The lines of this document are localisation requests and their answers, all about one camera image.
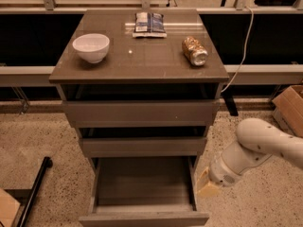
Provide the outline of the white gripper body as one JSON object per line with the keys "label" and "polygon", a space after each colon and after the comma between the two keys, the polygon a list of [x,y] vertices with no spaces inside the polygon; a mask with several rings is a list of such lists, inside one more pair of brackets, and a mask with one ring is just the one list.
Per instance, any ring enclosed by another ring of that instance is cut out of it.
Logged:
{"label": "white gripper body", "polygon": [[209,165],[209,179],[224,187],[235,185],[248,170],[269,161],[270,154],[263,154],[243,147],[235,141],[217,154]]}

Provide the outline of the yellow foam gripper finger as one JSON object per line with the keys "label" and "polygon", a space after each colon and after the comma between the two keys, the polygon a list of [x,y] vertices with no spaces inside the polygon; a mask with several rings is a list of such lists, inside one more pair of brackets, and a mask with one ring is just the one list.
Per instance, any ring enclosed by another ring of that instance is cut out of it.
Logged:
{"label": "yellow foam gripper finger", "polygon": [[201,198],[217,196],[221,192],[218,184],[212,182],[209,178],[209,167],[206,167],[196,181],[196,194]]}

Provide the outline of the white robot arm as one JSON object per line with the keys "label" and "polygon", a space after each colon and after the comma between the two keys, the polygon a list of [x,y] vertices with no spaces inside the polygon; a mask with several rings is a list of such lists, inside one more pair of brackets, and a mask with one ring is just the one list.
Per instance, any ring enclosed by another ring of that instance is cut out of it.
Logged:
{"label": "white robot arm", "polygon": [[248,170],[280,157],[303,168],[303,139],[292,136],[270,123],[247,118],[236,129],[237,139],[216,154],[196,182],[196,195],[216,196],[223,187],[235,185]]}

